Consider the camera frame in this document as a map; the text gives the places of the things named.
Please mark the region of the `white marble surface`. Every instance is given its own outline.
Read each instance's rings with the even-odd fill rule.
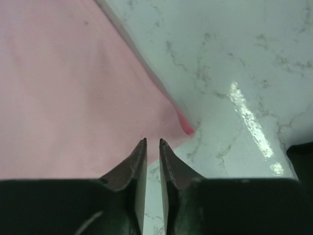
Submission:
[[[286,149],[313,141],[313,0],[105,1],[197,128],[179,157],[209,178],[294,177]],[[160,190],[155,162],[145,235],[164,234]]]

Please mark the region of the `table surface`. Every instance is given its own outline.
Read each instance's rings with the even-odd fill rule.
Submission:
[[[313,140],[313,0],[98,0],[196,127],[175,150],[208,178],[295,177]],[[144,234],[164,234],[158,162]]]

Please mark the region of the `pink fabric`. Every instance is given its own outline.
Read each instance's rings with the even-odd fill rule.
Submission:
[[[193,132],[92,0],[0,1],[0,110],[2,179],[99,177]]]

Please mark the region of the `black object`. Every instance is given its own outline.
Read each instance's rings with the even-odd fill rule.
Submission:
[[[287,156],[313,201],[313,142],[291,146]]]
[[[312,235],[313,211],[292,179],[205,179],[160,141],[166,235]]]
[[[0,235],[140,235],[147,142],[100,179],[0,182]]]
[[[147,143],[100,179],[0,182],[0,235],[141,235]],[[160,140],[166,235],[312,235],[291,179],[206,179]]]

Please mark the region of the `pink cloth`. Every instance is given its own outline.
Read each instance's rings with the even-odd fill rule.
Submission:
[[[92,0],[0,1],[0,178],[99,177],[193,130]]]

